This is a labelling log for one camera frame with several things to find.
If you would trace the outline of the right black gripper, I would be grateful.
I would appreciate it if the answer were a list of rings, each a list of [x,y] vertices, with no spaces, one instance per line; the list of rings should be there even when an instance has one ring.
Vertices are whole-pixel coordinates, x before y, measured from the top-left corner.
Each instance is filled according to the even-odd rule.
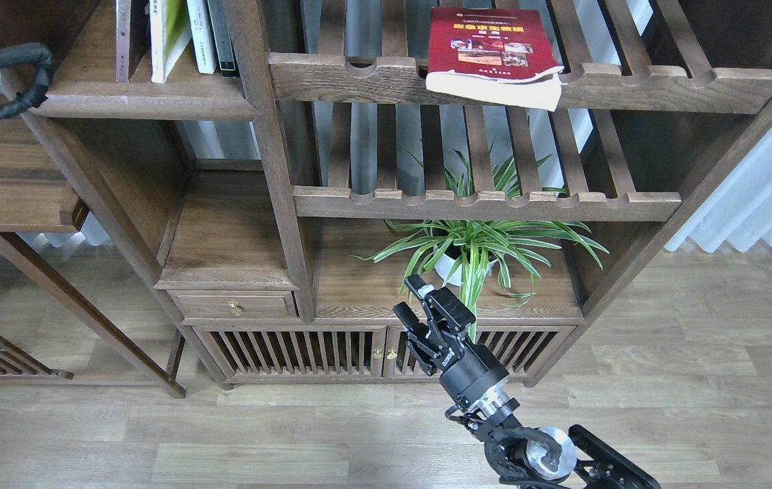
[[[427,376],[439,372],[439,384],[463,412],[497,412],[510,397],[503,391],[508,373],[488,347],[469,335],[476,316],[448,288],[436,289],[419,274],[404,285],[426,313],[421,322],[407,303],[392,307],[407,332],[407,349]]]

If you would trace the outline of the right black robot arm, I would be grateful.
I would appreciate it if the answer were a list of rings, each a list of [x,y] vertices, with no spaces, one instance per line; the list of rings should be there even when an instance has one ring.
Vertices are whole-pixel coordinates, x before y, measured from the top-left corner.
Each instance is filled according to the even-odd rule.
[[[485,457],[503,485],[559,488],[577,474],[587,488],[656,488],[646,471],[581,425],[568,431],[525,427],[514,416],[519,402],[504,393],[507,369],[469,329],[472,312],[447,288],[436,289],[417,274],[405,285],[421,303],[421,321],[406,303],[394,307],[407,334],[407,349],[453,399],[448,420],[463,425],[484,445]]]

